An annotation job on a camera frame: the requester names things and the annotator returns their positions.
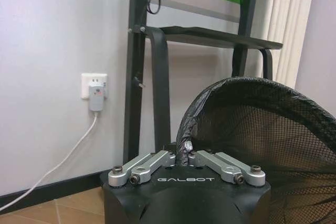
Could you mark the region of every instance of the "tiled floor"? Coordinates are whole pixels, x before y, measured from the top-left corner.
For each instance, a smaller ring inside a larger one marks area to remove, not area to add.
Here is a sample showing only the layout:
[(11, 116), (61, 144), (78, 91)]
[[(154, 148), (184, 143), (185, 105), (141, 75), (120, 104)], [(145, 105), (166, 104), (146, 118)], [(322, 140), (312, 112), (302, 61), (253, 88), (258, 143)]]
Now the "tiled floor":
[(100, 187), (0, 215), (0, 224), (103, 224)]

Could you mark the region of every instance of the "curtain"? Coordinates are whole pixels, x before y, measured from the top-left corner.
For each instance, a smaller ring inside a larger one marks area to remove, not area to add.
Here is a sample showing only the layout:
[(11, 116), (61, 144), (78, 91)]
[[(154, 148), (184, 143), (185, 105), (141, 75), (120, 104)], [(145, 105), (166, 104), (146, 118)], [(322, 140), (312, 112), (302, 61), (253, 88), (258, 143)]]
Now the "curtain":
[[(251, 36), (283, 43), (272, 50), (273, 80), (294, 88), (311, 0), (257, 0)], [(260, 53), (250, 52), (248, 76), (262, 76)]]

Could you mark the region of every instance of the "plug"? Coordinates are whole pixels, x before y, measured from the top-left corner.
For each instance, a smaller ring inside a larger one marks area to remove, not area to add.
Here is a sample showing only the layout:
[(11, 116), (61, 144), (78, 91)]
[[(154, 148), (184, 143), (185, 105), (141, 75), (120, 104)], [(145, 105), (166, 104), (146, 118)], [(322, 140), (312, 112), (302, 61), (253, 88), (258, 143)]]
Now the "plug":
[(91, 82), (89, 84), (89, 109), (94, 112), (102, 111), (104, 105), (104, 85)]

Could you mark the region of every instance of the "black mesh net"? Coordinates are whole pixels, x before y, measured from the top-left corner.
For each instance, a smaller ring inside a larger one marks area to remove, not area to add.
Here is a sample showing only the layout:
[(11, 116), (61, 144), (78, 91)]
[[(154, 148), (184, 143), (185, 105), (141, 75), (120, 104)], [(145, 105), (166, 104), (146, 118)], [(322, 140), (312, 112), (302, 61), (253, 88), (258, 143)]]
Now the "black mesh net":
[(271, 184), (270, 223), (336, 223), (336, 120), (297, 91), (261, 78), (229, 78), (186, 111), (177, 160), (194, 150), (260, 165)]

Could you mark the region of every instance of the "black metal stand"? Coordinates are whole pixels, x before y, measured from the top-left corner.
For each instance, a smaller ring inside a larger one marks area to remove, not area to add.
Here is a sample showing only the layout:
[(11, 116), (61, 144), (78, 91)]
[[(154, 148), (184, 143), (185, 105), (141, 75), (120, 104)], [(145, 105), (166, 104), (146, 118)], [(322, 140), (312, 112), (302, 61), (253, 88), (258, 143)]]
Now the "black metal stand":
[[(147, 0), (130, 0), (129, 28), (135, 24), (146, 24), (146, 12), (143, 11)], [(143, 60), (145, 49), (145, 34), (129, 33), (127, 47), (127, 75), (125, 96), (124, 121), (124, 153), (123, 162), (126, 163), (139, 154), (140, 119)]]
[[(238, 34), (249, 37), (251, 34), (252, 22), (256, 0), (243, 0), (241, 17), (239, 20)], [(232, 76), (243, 76), (246, 65), (247, 48), (236, 47), (232, 58)]]
[(144, 40), (147, 35), (152, 47), (153, 106), (155, 150), (159, 151), (171, 141), (169, 62), (167, 40), (189, 44), (234, 48), (232, 76), (242, 76), (248, 49), (261, 51), (264, 78), (272, 79), (272, 56), (269, 49), (280, 49), (282, 44), (250, 38), (256, 0), (243, 1), (243, 13), (237, 34), (199, 27), (146, 26), (147, 0), (130, 0), (129, 38), (127, 55), (127, 80), (124, 128), (124, 163), (139, 153)]

